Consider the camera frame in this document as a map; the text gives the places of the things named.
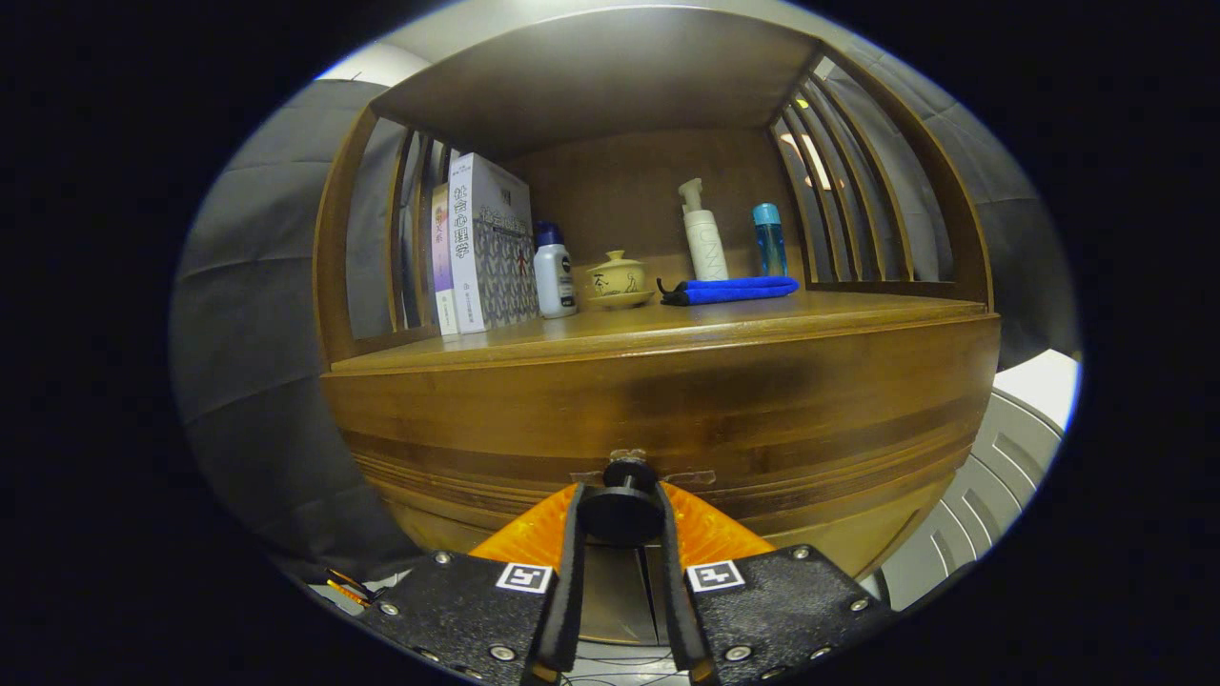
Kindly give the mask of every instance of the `blue cap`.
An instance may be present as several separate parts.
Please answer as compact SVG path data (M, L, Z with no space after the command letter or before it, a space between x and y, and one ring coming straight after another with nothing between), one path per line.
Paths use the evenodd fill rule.
M538 247L543 245L555 245L562 244L564 237L559 234L559 225L550 221L536 221L534 228L538 229Z
M780 223L780 210L771 203L754 206L754 223Z

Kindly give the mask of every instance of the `blue plastic bottle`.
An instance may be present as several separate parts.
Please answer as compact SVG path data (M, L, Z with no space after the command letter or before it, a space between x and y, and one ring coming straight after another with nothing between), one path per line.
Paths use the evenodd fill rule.
M754 208L754 231L759 237L762 276L788 276L788 256L783 253L783 229L780 210L771 203Z

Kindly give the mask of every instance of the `wooden shelf surface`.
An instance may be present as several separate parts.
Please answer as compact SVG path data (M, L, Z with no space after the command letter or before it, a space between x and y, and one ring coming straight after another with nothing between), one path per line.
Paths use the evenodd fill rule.
M472 45L372 107L497 161L630 132L765 129L817 45L788 27L716 10L608 7Z
M650 303L628 310L587 309L558 320L537 319L418 341L368 353L332 367L332 375L437 366L483 366L526 360L621 356L852 331L898 328L985 314L981 303L798 291L784 298L689 308Z

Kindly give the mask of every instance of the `orange gripper part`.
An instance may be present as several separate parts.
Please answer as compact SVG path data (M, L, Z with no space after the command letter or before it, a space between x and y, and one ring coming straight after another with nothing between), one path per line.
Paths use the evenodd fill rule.
M545 565L558 572L564 554L564 525L573 493L576 483L543 498L470 554L501 563Z
M678 559L683 568L759 555L775 551L760 536L745 529L706 500L661 482L673 508L678 532ZM564 525L576 485L548 496L490 538L471 555L503 563L545 565L559 571L564 553Z

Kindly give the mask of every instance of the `white book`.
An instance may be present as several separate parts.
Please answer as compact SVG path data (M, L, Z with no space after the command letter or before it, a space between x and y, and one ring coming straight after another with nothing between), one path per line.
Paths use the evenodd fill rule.
M449 166L450 267L461 333L542 316L529 187L467 153Z
M437 323L440 334L458 333L458 309L454 306L454 272L449 265L449 184L432 192L432 284L437 292Z

